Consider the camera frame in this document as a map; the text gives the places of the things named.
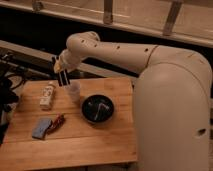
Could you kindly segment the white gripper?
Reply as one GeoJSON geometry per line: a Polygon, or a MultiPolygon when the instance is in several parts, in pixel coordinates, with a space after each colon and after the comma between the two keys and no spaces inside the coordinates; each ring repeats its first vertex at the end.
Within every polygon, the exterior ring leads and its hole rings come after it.
{"type": "Polygon", "coordinates": [[[79,58],[73,56],[68,49],[63,50],[59,55],[59,58],[53,58],[53,70],[55,73],[59,73],[64,70],[64,73],[69,75],[78,66],[79,58]]]}

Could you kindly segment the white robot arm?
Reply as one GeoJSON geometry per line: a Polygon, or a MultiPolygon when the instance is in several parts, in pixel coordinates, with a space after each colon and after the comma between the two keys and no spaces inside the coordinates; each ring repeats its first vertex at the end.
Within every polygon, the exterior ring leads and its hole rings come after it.
{"type": "Polygon", "coordinates": [[[54,71],[94,57],[137,73],[133,120],[139,171],[209,171],[212,69],[193,50],[103,42],[93,31],[72,34],[54,71]]]}

